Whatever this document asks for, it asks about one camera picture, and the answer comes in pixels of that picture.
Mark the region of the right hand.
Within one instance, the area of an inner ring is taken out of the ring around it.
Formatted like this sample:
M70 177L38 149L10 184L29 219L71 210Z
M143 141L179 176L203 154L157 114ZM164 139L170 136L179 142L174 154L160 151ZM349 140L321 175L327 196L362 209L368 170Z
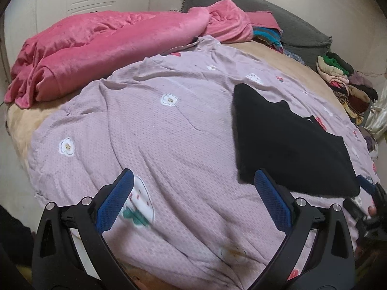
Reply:
M377 218L377 208L374 205L369 206L367 212L368 216L365 218L366 221L371 222Z

